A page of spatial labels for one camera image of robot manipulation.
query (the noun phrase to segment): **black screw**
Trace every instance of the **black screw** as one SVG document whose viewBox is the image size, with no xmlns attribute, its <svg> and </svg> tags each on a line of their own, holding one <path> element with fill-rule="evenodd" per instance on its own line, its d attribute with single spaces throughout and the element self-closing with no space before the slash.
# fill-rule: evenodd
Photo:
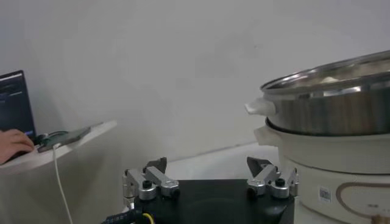
<svg viewBox="0 0 390 224">
<path fill-rule="evenodd" d="M 285 186 L 285 181 L 283 179 L 279 178 L 279 179 L 275 180 L 275 185 L 277 187 L 284 187 Z"/>
<path fill-rule="evenodd" d="M 180 189 L 174 189 L 172 192 L 171 192 L 171 197 L 173 199 L 178 199 L 178 197 L 180 196 Z"/>
<path fill-rule="evenodd" d="M 152 187 L 152 182 L 150 180 L 144 180 L 142 182 L 142 188 L 143 189 L 149 189 Z"/>
<path fill-rule="evenodd" d="M 246 193 L 247 193 L 248 198 L 251 200 L 254 200 L 257 197 L 256 191 L 252 188 L 248 188 Z"/>
</svg>

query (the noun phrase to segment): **desk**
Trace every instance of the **desk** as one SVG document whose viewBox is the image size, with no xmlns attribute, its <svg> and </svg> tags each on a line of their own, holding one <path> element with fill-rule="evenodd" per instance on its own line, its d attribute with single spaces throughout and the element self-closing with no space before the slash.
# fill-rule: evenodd
<svg viewBox="0 0 390 224">
<path fill-rule="evenodd" d="M 91 131 L 87 135 L 85 135 L 80 141 L 59 147 L 55 151 L 57 159 L 60 159 L 62 156 L 68 154 L 72 150 L 81 149 L 84 144 L 111 130 L 115 126 L 116 121 L 109 121 L 91 127 Z M 16 173 L 25 172 L 51 162 L 53 162 L 52 150 L 43 153 L 38 153 L 38 151 L 35 149 L 30 153 L 17 157 L 16 159 L 1 165 L 0 175 L 12 175 Z"/>
</svg>

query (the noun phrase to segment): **yellow wire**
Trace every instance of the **yellow wire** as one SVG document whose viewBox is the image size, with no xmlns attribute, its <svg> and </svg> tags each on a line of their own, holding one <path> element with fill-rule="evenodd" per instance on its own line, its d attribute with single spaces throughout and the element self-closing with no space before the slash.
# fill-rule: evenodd
<svg viewBox="0 0 390 224">
<path fill-rule="evenodd" d="M 149 219 L 151 224 L 154 224 L 154 219 L 149 213 L 143 213 L 142 215 Z"/>
</svg>

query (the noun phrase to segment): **pot handle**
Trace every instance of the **pot handle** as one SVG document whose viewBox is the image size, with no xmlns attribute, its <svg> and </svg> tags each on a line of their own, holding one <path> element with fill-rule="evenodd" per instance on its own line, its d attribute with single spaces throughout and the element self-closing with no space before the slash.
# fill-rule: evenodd
<svg viewBox="0 0 390 224">
<path fill-rule="evenodd" d="M 255 101 L 245 104 L 245 109 L 250 115 L 259 114 L 266 117 L 276 115 L 275 104 L 263 98 L 257 98 Z"/>
<path fill-rule="evenodd" d="M 258 145 L 270 145 L 278 147 L 282 142 L 280 136 L 270 131 L 267 126 L 263 126 L 253 131 L 258 142 Z"/>
</svg>

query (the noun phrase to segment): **white pot body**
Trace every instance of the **white pot body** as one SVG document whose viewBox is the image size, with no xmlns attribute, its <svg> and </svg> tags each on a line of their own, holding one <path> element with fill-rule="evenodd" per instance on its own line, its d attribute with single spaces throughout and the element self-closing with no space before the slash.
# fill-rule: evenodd
<svg viewBox="0 0 390 224">
<path fill-rule="evenodd" d="M 390 135 L 312 137 L 265 126 L 255 136 L 278 147 L 282 167 L 297 168 L 308 208 L 347 223 L 369 224 L 376 215 L 390 222 Z"/>
<path fill-rule="evenodd" d="M 264 126 L 255 130 L 255 136 L 259 145 L 276 146 L 281 155 L 304 166 L 345 173 L 390 174 L 389 134 L 314 137 Z"/>
</svg>

